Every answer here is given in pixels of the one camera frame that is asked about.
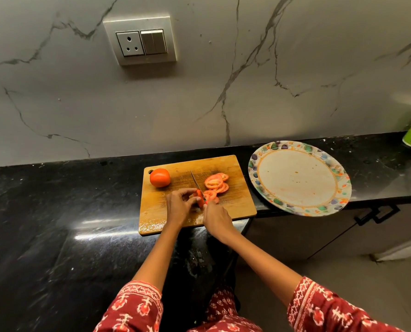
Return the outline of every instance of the red printed sleeve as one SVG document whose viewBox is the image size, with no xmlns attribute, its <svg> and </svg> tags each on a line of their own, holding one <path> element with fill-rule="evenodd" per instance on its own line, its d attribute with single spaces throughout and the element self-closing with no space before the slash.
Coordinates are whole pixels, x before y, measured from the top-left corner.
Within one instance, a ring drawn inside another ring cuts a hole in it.
<svg viewBox="0 0 411 332">
<path fill-rule="evenodd" d="M 94 332 L 158 332 L 162 315 L 159 290 L 131 281 L 122 287 Z"/>
<path fill-rule="evenodd" d="M 296 332 L 395 332 L 400 329 L 372 319 L 323 286 L 303 277 L 287 309 Z"/>
</svg>

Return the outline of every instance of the wooden cutting board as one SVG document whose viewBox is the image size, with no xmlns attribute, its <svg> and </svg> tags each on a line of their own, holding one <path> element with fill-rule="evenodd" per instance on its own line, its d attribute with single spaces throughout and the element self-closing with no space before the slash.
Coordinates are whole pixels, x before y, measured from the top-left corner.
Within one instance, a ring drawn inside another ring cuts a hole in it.
<svg viewBox="0 0 411 332">
<path fill-rule="evenodd" d="M 156 188 L 150 184 L 150 170 L 157 168 L 167 169 L 171 183 L 164 188 Z M 160 233 L 167 220 L 166 194 L 182 188 L 195 188 L 192 170 L 195 179 L 203 191 L 207 188 L 204 180 L 215 173 L 223 172 L 229 175 L 226 183 L 229 189 L 220 193 L 219 205 L 222 205 L 232 219 L 253 217 L 256 215 L 250 191 L 235 155 L 200 159 L 180 163 L 151 166 L 144 169 L 143 189 L 141 194 L 140 225 L 138 232 L 141 235 Z M 203 224 L 203 212 L 193 206 L 184 227 L 200 226 Z"/>
</svg>

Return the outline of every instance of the black granite countertop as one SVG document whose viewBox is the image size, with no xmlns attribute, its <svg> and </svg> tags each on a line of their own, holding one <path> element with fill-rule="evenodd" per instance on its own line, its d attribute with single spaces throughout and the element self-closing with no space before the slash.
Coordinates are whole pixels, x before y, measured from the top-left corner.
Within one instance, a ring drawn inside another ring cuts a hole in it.
<svg viewBox="0 0 411 332">
<path fill-rule="evenodd" d="M 402 145 L 402 135 L 303 141 L 346 168 L 352 208 L 411 202 L 411 149 Z M 7 324 L 8 331 L 92 331 L 157 238 L 137 233 L 143 169 L 234 154 L 247 175 L 258 147 L 1 167 L 0 330 Z M 254 189 L 252 196 L 258 216 L 285 214 Z M 235 222 L 240 231 L 249 224 Z M 185 331 L 202 317 L 234 257 L 203 227 L 181 231 L 163 290 L 162 331 Z M 187 310 L 185 321 L 174 320 L 179 305 Z"/>
</svg>

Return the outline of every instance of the decorative plate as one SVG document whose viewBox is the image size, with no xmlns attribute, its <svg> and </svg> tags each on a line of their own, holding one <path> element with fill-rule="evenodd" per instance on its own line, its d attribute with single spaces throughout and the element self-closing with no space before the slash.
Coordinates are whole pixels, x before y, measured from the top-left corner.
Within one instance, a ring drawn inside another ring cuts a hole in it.
<svg viewBox="0 0 411 332">
<path fill-rule="evenodd" d="M 265 199 L 299 216 L 338 212 L 352 196 L 352 184 L 342 165 L 302 142 L 263 145 L 248 162 L 248 175 Z"/>
</svg>

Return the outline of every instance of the knife blade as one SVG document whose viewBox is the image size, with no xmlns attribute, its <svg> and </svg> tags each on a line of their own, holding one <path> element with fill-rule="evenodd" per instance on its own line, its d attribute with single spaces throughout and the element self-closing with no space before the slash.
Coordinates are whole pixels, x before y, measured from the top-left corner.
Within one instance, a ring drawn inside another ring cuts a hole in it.
<svg viewBox="0 0 411 332">
<path fill-rule="evenodd" d="M 195 176 L 193 175 L 192 170 L 190 170 L 190 173 L 192 174 L 193 180 L 195 181 L 196 187 L 198 188 L 198 190 L 201 192 L 201 198 L 203 199 L 204 203 L 207 204 L 207 199 L 205 198 L 205 195 L 203 193 L 203 190 L 199 187 L 198 182 L 195 179 Z"/>
</svg>

